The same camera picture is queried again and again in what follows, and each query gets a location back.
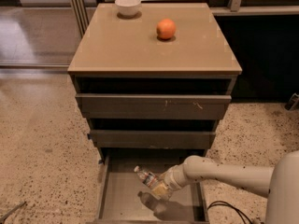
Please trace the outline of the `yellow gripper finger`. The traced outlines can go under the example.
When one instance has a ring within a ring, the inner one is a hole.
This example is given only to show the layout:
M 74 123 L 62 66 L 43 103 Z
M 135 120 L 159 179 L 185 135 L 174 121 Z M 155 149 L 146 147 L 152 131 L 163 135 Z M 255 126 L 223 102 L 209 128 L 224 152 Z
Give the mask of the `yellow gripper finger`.
M 155 196 L 165 201 L 172 196 L 171 189 L 163 181 L 159 181 L 151 191 Z

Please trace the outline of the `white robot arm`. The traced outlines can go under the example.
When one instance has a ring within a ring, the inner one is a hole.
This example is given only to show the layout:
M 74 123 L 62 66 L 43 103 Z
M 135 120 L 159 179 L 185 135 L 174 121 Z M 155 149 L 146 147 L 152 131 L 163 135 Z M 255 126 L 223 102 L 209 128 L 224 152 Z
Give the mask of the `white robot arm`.
M 207 179 L 265 197 L 265 224 L 299 224 L 299 151 L 286 154 L 275 167 L 220 164 L 190 156 L 163 173 L 152 192 L 169 199 L 174 191 Z

